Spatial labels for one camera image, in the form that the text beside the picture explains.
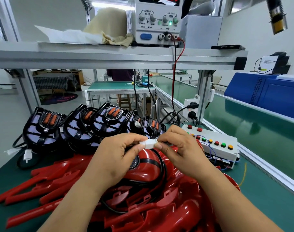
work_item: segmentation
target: blue machine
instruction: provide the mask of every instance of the blue machine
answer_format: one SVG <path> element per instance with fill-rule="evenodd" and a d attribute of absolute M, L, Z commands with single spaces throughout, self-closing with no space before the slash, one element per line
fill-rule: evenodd
<path fill-rule="evenodd" d="M 225 96 L 294 118 L 294 78 L 236 73 Z"/>

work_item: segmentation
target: purple shirt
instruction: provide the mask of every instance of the purple shirt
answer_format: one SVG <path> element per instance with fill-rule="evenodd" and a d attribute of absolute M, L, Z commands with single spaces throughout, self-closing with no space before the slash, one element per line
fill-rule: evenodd
<path fill-rule="evenodd" d="M 107 75 L 113 81 L 133 81 L 133 69 L 107 69 Z"/>

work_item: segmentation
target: red wire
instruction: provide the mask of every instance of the red wire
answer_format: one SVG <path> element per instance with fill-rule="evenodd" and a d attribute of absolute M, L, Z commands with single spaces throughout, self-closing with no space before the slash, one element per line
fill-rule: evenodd
<path fill-rule="evenodd" d="M 172 41 L 174 42 L 174 46 L 175 46 L 175 49 L 176 49 L 176 43 L 175 43 L 175 39 L 173 38 L 173 35 L 170 33 L 170 35 L 172 36 Z M 178 59 L 180 58 L 180 56 L 183 54 L 184 50 L 185 50 L 185 47 L 186 47 L 186 43 L 184 42 L 183 39 L 181 38 L 178 38 L 178 40 L 181 40 L 183 42 L 183 50 L 181 51 L 181 54 L 178 56 L 178 58 L 176 59 L 175 58 L 175 63 L 174 63 L 174 67 L 173 67 L 173 84 L 172 84 L 172 107 L 173 107 L 173 110 L 175 111 L 175 108 L 174 108 L 174 87 L 175 87 L 175 74 L 176 74 L 176 64 L 177 64 L 177 61 Z"/>

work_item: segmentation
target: hand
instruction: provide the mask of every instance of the hand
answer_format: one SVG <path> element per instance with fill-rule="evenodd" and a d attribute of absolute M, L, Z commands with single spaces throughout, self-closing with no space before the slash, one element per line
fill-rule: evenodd
<path fill-rule="evenodd" d="M 163 142 L 176 145 L 177 153 Z M 195 138 L 176 125 L 172 125 L 166 133 L 159 136 L 155 147 L 160 149 L 182 173 L 198 181 L 213 167 Z"/>
<path fill-rule="evenodd" d="M 138 143 L 147 139 L 135 133 L 104 138 L 81 179 L 103 194 L 122 179 L 134 158 L 145 147 Z M 134 146 L 125 153 L 125 148 L 131 144 Z"/>

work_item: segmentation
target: person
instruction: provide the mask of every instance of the person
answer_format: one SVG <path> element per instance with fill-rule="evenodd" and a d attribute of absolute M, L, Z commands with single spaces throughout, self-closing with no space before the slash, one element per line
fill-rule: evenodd
<path fill-rule="evenodd" d="M 100 197 L 126 174 L 135 156 L 144 148 L 138 142 L 146 139 L 134 133 L 104 138 L 84 174 L 38 232 L 86 231 Z M 178 147 L 177 153 L 164 144 L 167 142 Z M 129 145 L 134 146 L 125 153 Z M 199 182 L 211 201 L 223 231 L 283 231 L 211 164 L 196 140 L 180 127 L 172 125 L 159 136 L 156 147 L 182 173 Z"/>
<path fill-rule="evenodd" d="M 133 69 L 107 69 L 107 76 L 111 77 L 113 81 L 133 81 Z M 121 101 L 121 94 L 117 94 L 117 104 Z"/>

